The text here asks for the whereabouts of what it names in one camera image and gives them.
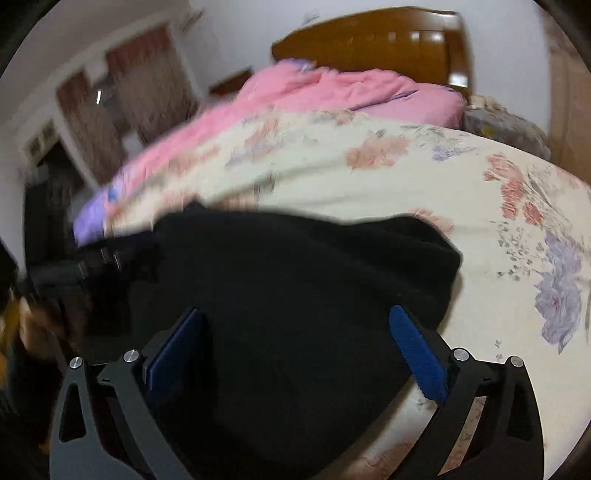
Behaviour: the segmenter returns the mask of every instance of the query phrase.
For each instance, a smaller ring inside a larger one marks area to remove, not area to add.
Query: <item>brown curtain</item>
[[[107,183],[125,160],[125,150],[113,121],[92,98],[90,82],[79,72],[57,90],[61,110],[96,181]]]
[[[550,51],[553,162],[591,183],[591,73],[564,31],[543,15]]]
[[[144,142],[196,113],[198,104],[165,25],[111,50],[106,60],[125,116]]]

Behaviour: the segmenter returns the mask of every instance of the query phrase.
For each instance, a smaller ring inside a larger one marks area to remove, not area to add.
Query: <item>wooden headboard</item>
[[[273,44],[272,54],[344,72],[395,70],[470,95],[466,37],[455,12],[399,7],[336,18],[291,33]]]

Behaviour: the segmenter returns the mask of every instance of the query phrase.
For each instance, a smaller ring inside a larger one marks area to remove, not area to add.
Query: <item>bedding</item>
[[[347,108],[455,128],[463,107],[462,96],[448,87],[415,83],[396,72],[341,73],[315,69],[306,61],[281,61],[250,78],[235,101],[206,111],[124,166],[81,211],[74,223],[76,241],[84,245],[101,238],[106,218],[171,159],[265,109],[305,112]]]
[[[193,199],[341,223],[426,219],[463,254],[441,334],[481,360],[524,359],[546,478],[583,433],[591,418],[591,189],[579,179],[462,131],[349,110],[270,110],[174,156],[111,211],[107,234],[150,228]],[[448,468],[461,461],[482,405],[477,399]],[[434,411],[409,386],[326,475],[387,478]]]

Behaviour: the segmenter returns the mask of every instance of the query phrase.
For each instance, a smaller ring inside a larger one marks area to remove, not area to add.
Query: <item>pink blanket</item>
[[[130,161],[76,218],[74,235],[78,244],[102,237],[105,218],[175,156],[263,109],[305,112],[346,108],[451,128],[457,128],[461,118],[463,99],[446,87],[415,83],[383,70],[341,73],[309,67],[302,61],[286,60],[257,73],[234,102],[204,113]]]

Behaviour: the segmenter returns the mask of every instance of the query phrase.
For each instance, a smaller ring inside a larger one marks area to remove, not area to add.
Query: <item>bolt head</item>
[[[519,358],[518,356],[512,356],[511,357],[511,365],[513,365],[514,367],[517,367],[517,368],[521,368],[521,367],[523,367],[524,363],[523,363],[523,360],[521,358]]]
[[[82,360],[81,357],[75,356],[72,360],[70,360],[70,368],[72,370],[75,370],[76,368],[80,368],[83,363],[84,360]]]
[[[465,362],[470,358],[470,354],[466,352],[463,348],[456,348],[453,351],[453,356],[459,362]]]
[[[139,352],[137,350],[130,350],[128,352],[125,352],[125,354],[123,355],[123,360],[125,360],[129,364],[132,364],[138,358],[139,358]]]

